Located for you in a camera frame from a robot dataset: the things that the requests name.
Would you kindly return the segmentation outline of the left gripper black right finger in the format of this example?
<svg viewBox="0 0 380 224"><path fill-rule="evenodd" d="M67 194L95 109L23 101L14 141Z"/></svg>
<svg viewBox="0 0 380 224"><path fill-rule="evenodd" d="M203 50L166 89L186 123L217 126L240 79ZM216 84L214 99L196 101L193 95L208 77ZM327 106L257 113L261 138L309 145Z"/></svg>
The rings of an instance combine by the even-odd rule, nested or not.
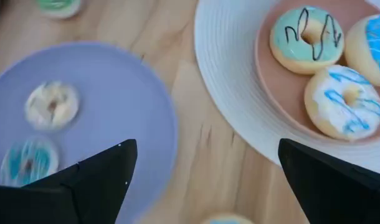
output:
<svg viewBox="0 0 380 224"><path fill-rule="evenodd" d="M380 174L291 139L278 158L310 224L380 224Z"/></svg>

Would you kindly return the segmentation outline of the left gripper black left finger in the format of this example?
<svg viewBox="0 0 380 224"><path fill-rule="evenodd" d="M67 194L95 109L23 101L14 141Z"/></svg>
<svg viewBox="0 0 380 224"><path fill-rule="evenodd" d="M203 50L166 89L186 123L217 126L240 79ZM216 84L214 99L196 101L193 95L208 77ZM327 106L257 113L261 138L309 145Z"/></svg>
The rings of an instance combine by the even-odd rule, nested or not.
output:
<svg viewBox="0 0 380 224"><path fill-rule="evenodd" d="M115 224L137 155L128 139L29 185L0 185L0 224Z"/></svg>

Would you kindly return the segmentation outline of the small light blue donut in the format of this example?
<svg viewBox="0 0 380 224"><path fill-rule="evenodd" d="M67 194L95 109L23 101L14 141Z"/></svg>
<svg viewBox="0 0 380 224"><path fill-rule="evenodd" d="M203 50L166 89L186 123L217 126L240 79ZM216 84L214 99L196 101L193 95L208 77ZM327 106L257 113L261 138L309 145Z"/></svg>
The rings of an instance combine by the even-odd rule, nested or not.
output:
<svg viewBox="0 0 380 224"><path fill-rule="evenodd" d="M55 144L44 137L14 143L3 157L0 180L3 185L22 187L57 172L59 154Z"/></svg>

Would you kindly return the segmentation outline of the large white blue-drizzled donut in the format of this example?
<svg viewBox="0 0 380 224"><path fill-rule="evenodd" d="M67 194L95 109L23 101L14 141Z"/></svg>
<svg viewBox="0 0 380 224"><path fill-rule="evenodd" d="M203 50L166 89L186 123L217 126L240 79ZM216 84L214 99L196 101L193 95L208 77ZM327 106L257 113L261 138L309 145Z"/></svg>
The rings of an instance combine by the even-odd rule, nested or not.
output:
<svg viewBox="0 0 380 224"><path fill-rule="evenodd" d="M380 125L377 91L364 76L342 65L316 72L305 87L304 102L312 123L335 139L363 139Z"/></svg>

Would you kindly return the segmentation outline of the small cream iced donut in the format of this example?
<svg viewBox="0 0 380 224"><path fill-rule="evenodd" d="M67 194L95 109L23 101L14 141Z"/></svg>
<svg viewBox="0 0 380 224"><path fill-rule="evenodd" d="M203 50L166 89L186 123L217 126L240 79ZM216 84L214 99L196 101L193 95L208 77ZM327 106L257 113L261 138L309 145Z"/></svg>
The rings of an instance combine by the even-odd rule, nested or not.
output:
<svg viewBox="0 0 380 224"><path fill-rule="evenodd" d="M80 98L76 89L67 83L45 82L35 88L26 100L26 120L38 130L64 128L77 115Z"/></svg>

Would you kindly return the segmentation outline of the large blue iced donut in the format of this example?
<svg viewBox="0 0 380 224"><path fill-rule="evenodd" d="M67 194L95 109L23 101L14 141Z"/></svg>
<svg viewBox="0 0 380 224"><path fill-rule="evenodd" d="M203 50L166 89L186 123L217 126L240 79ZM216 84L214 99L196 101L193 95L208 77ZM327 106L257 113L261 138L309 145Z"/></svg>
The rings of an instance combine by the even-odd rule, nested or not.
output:
<svg viewBox="0 0 380 224"><path fill-rule="evenodd" d="M252 220L234 213L218 213L211 215L200 224L255 224Z"/></svg>
<svg viewBox="0 0 380 224"><path fill-rule="evenodd" d="M380 87L380 14L365 17L350 28L344 56L349 67Z"/></svg>

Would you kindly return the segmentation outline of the large green black-drizzled donut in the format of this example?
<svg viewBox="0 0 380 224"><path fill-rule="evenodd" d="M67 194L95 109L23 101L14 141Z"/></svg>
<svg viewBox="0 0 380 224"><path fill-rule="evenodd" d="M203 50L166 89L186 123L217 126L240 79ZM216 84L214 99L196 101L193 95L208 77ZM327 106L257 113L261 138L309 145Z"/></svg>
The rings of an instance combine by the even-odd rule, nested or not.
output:
<svg viewBox="0 0 380 224"><path fill-rule="evenodd" d="M270 49L286 69L310 75L340 59L344 32L328 11L301 6L275 21L270 31Z"/></svg>

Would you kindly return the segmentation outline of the purple plate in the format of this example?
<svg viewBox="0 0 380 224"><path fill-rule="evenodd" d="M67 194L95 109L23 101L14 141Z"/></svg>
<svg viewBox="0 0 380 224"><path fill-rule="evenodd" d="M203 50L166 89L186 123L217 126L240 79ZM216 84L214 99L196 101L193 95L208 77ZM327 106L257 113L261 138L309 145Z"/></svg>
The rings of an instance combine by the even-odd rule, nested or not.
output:
<svg viewBox="0 0 380 224"><path fill-rule="evenodd" d="M25 117L29 95L46 82L69 84L80 99L75 119L56 131L36 130ZM163 193L178 144L177 119L163 82L132 54L99 42L53 46L0 74L0 168L13 144L38 136L57 146L61 169L136 140L138 158L117 224L135 224Z"/></svg>

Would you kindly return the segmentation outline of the pink plate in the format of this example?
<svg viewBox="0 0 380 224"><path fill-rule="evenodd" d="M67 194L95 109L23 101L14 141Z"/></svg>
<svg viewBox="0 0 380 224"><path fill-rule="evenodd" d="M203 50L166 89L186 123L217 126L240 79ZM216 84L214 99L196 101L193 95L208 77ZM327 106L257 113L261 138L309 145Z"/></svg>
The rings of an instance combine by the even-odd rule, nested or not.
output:
<svg viewBox="0 0 380 224"><path fill-rule="evenodd" d="M380 13L377 6L365 0L278 0L267 9L255 40L255 66L262 89L279 115L295 129L292 133L299 131L305 139L325 144L377 143L380 141L380 126L372 136L354 142L333 139L319 131L308 117L304 105L304 89L311 76L293 73L274 59L269 46L272 26L286 11L304 5L327 10L345 32L358 20Z"/></svg>

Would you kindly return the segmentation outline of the large white plate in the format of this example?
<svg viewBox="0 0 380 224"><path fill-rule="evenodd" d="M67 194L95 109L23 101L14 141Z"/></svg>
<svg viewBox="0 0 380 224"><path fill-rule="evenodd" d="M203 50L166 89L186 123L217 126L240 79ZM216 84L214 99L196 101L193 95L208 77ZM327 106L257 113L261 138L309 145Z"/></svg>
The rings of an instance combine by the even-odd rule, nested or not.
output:
<svg viewBox="0 0 380 224"><path fill-rule="evenodd" d="M255 40L279 0L199 0L194 48L204 83L217 108L256 151L276 165L278 143L290 138L380 173L380 140L327 143L290 126L270 104L255 66Z"/></svg>

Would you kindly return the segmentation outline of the small green iced donut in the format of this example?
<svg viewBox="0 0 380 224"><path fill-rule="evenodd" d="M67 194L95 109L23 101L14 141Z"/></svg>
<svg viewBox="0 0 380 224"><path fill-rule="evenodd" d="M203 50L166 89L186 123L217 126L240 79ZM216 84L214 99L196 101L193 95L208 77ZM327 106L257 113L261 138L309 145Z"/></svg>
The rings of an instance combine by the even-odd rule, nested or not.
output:
<svg viewBox="0 0 380 224"><path fill-rule="evenodd" d="M82 0L35 0L40 11L53 19L68 19L82 7Z"/></svg>

